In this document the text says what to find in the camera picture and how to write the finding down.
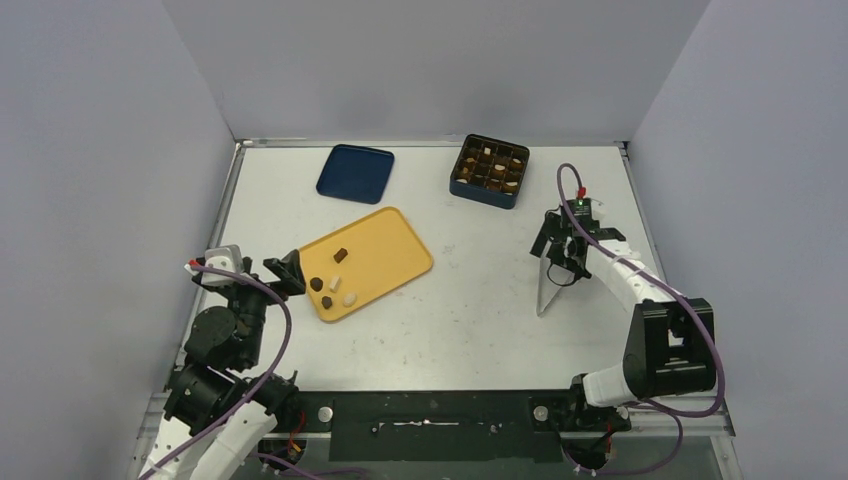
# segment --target gray wall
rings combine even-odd
[[[232,137],[159,2],[2,12],[0,478],[122,478]]]
[[[631,145],[669,278],[717,312],[747,478],[846,478],[848,3],[713,0]]]
[[[633,136],[708,0],[164,0],[244,137]]]

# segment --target tabletop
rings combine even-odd
[[[556,169],[580,171],[588,195],[656,271],[627,168],[616,146],[533,147],[516,207],[451,195],[460,145],[381,146],[395,155],[382,201],[322,197],[315,188],[331,146],[246,148],[221,245],[237,244],[261,266],[371,212],[397,207],[429,249],[433,268],[341,321],[318,319],[305,296],[289,299],[291,343],[276,373],[298,371],[302,390],[483,390],[566,388],[571,378],[620,361],[630,325],[596,280],[564,289],[535,313],[539,259],[529,254],[546,210],[556,207]],[[570,175],[567,192],[575,190]],[[223,300],[206,295],[201,308]],[[259,365],[282,341],[284,319],[268,308]]]

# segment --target yellow tray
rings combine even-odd
[[[333,255],[348,251],[341,263]],[[433,267],[433,257],[409,223],[394,207],[386,207],[300,249],[300,264],[306,278],[306,292],[325,322],[335,322]],[[330,280],[341,278],[339,290],[330,292]],[[315,292],[309,281],[318,277],[324,288]],[[356,294],[351,307],[342,305],[348,293]],[[329,296],[333,306],[325,309],[321,298]]]

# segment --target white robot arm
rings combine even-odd
[[[712,388],[716,382],[715,363],[691,316],[671,294],[679,292],[657,288],[648,281],[646,277],[661,283],[639,260],[639,253],[624,235],[615,228],[601,227],[593,218],[589,198],[570,200],[568,206],[597,245],[578,233],[560,207],[559,211],[546,213],[530,253],[571,271],[574,279],[570,284],[597,277],[632,314],[622,361],[582,377],[586,403],[591,407],[615,407],[655,396]],[[709,303],[703,299],[688,299],[688,303],[712,337]]]

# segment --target black metal bracket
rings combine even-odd
[[[610,422],[619,430],[630,429],[613,408],[587,411],[579,385],[567,390],[301,391],[298,400],[307,419],[302,432],[331,432],[331,461],[518,457],[561,462],[562,432],[600,436]],[[546,417],[538,415],[538,407],[544,407]],[[327,411],[331,418],[322,421]]]

